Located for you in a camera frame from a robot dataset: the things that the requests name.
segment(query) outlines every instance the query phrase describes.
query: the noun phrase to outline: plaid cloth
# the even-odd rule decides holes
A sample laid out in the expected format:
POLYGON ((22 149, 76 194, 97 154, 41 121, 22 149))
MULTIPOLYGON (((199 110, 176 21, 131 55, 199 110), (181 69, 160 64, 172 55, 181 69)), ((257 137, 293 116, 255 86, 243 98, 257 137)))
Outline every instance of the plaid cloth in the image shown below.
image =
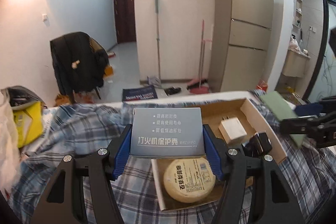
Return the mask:
MULTIPOLYGON (((190 104, 146 104, 137 107, 185 105, 190 104)), ((257 108, 273 130, 278 132, 278 122, 273 114, 263 105, 257 108)), ((9 204, 19 219, 23 223, 30 222, 48 179, 65 155, 86 155, 107 147, 113 138, 120 136, 128 123, 132 123, 133 109, 131 105, 124 105, 120 110, 96 105, 59 107, 43 144, 34 155, 21 163, 21 179, 12 188, 9 204)), ((313 223, 321 207, 334 194, 336 157, 329 149, 316 150, 308 140, 299 150, 290 139, 278 137, 288 154, 280 169, 299 200, 306 222, 313 223)), ((83 183, 88 221, 95 223, 88 178, 84 178, 83 183)), ((216 211, 216 202, 182 211, 160 211, 151 162, 147 159, 130 157, 124 174, 111 185, 126 224, 211 223, 216 211)), ((250 202, 251 188, 247 188, 240 223, 247 223, 250 202)))

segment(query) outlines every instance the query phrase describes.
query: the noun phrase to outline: open cardboard tray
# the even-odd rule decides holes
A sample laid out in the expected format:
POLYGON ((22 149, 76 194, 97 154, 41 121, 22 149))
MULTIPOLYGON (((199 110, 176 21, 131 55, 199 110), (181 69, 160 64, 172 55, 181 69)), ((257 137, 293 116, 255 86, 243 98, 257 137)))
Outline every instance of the open cardboard tray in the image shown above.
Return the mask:
MULTIPOLYGON (((256 132, 266 131, 266 134, 273 147, 269 154, 274 158, 277 164, 280 164, 287 157, 285 150, 283 149, 272 128, 248 99, 223 101, 192 107, 201 108, 202 123, 208 124, 217 138, 224 139, 218 128, 223 117, 237 117, 247 133, 247 136, 243 142, 249 140, 256 132)), ((198 202, 181 203, 171 198, 163 185, 163 175, 166 168, 172 161, 173 160, 171 159, 152 160, 155 189, 160 210, 182 210, 186 208, 197 207, 220 199, 224 187, 224 183, 220 181, 216 181, 216 184, 211 193, 206 198, 198 202)), ((252 185, 252 181, 252 178, 248 178, 246 181, 246 186, 248 187, 252 185)))

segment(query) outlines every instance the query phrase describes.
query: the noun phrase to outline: wooden door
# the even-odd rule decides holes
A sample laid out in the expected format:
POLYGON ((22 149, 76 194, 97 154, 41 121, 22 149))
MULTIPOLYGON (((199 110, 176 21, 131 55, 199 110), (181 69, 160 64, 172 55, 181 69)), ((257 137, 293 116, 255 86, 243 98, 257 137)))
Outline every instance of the wooden door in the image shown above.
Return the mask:
POLYGON ((118 44, 135 42, 134 0, 114 0, 114 16, 118 44))

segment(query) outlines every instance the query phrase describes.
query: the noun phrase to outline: metal bolt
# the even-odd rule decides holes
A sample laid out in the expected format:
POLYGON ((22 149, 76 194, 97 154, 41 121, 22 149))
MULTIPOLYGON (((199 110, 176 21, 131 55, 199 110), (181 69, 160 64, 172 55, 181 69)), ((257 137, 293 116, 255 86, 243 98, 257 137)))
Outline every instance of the metal bolt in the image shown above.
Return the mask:
POLYGON ((266 161, 272 161, 272 160, 273 160, 273 157, 272 157, 271 155, 265 155, 265 156, 264 156, 264 159, 265 159, 266 161))
POLYGON ((99 155, 105 155, 107 153, 107 149, 106 148, 101 148, 98 150, 98 154, 99 155))
POLYGON ((229 154, 232 155, 232 156, 236 156, 238 154, 237 150, 235 149, 229 149, 229 154))
POLYGON ((65 157, 63 158, 63 160, 64 160, 65 162, 69 162, 71 159, 72 159, 72 157, 71 157, 70 155, 67 155, 67 156, 65 156, 65 157))

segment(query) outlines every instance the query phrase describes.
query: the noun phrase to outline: black jacket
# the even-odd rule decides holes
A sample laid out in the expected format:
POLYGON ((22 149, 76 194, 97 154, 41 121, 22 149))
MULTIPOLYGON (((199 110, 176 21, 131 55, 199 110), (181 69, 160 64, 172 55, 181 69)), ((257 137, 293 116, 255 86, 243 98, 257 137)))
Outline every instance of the black jacket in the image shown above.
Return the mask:
POLYGON ((69 33, 50 41, 52 64, 62 95, 91 91, 104 84, 109 63, 106 51, 83 32, 69 33))

